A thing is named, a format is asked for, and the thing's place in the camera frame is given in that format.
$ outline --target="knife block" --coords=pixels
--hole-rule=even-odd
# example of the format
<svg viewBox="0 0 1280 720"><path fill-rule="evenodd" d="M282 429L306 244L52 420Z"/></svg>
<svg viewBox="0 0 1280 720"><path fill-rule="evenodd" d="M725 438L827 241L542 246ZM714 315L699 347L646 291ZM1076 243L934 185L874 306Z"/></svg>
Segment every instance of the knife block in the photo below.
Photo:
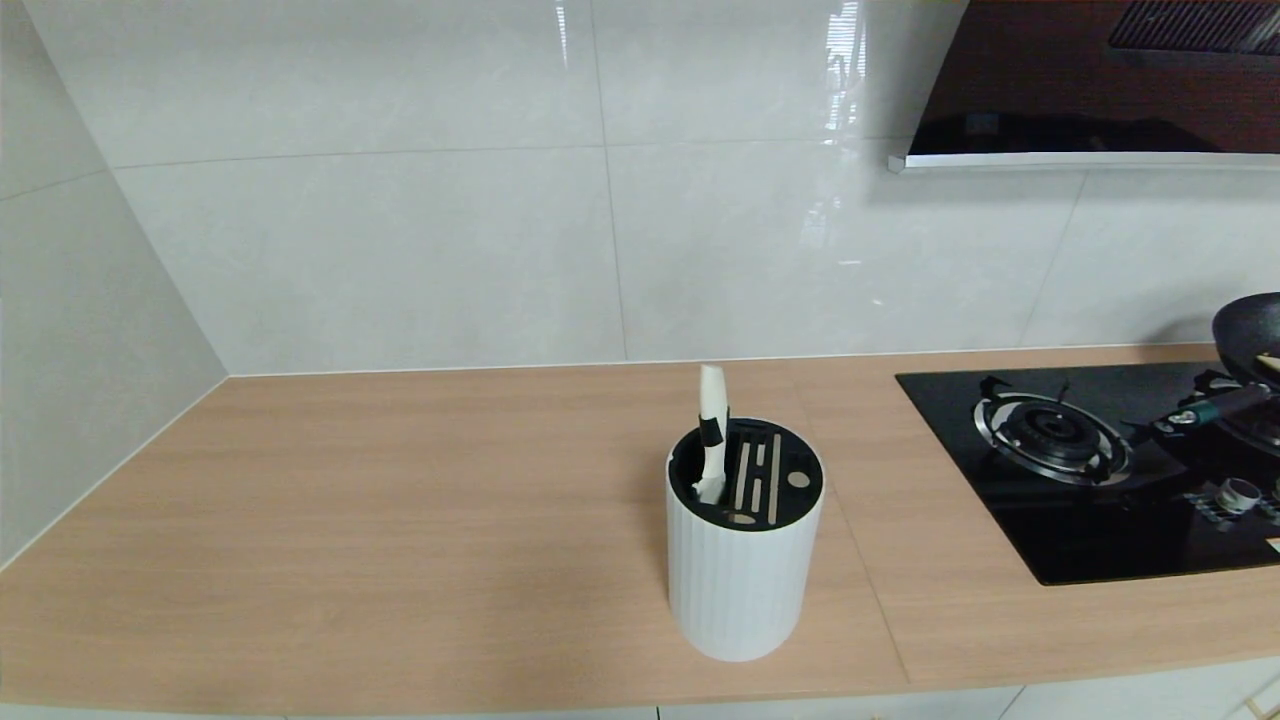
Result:
<svg viewBox="0 0 1280 720"><path fill-rule="evenodd" d="M703 655L755 660L777 650L800 620L826 497L822 461L782 425L733 418L718 503L698 500L692 486L701 469L694 429L667 457L671 611Z"/></svg>

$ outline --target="black knife block top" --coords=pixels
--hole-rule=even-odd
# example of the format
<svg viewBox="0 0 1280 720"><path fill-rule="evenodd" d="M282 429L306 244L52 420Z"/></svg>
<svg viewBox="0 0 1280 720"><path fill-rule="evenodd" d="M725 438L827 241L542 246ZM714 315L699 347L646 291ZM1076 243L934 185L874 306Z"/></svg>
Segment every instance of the black knife block top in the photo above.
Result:
<svg viewBox="0 0 1280 720"><path fill-rule="evenodd" d="M777 523L769 524L771 474L773 471L773 436L782 437L782 452L778 455L778 497ZM764 445L763 462L758 462L759 445ZM742 468L742 454L746 454L746 479L742 488L742 509L735 509L739 473ZM818 455L800 436L787 428L768 420L753 418L731 418L728 420L728 446L724 448L724 495L716 505L698 500L694 483L703 475L703 443L698 428L694 428L676 443L667 465L667 478L680 500L699 518L746 533L759 533L785 528L808 515L822 497L823 473ZM808 484L796 487L788 480L791 473L804 473ZM751 510L755 483L760 486L758 510ZM742 523L746 515L750 523Z"/></svg>

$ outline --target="range hood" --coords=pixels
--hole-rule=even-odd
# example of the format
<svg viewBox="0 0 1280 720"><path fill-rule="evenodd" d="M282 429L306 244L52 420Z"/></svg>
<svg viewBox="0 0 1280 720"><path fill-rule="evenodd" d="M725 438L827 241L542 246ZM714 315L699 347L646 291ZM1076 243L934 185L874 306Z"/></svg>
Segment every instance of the range hood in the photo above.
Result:
<svg viewBox="0 0 1280 720"><path fill-rule="evenodd" d="M972 0L906 155L1280 169L1280 0Z"/></svg>

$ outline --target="wok handle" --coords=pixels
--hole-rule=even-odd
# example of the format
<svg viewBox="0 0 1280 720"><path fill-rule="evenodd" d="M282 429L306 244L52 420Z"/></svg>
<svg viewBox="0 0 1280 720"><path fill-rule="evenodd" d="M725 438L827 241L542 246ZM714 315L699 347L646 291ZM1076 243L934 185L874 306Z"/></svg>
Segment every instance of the wok handle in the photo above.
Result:
<svg viewBox="0 0 1280 720"><path fill-rule="evenodd" d="M1271 388L1262 383L1249 383L1240 389L1233 389L1215 397L1206 397L1190 405L1180 407L1176 413L1165 415L1169 423L1179 430L1189 430L1207 425L1221 418L1230 418L1244 413L1251 407L1257 407L1271 400Z"/></svg>

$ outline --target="wooden countertop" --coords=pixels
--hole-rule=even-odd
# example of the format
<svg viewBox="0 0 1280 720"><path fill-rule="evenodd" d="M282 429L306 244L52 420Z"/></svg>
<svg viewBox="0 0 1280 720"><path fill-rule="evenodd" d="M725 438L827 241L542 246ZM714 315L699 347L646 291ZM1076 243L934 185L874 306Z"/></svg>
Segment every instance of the wooden countertop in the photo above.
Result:
<svg viewBox="0 0 1280 720"><path fill-rule="evenodd" d="M727 364L823 454L805 609L694 651L662 464L692 365L230 379L0 574L0 702L396 715L881 694L1280 653L1280 569L1046 588L893 373L1203 346Z"/></svg>

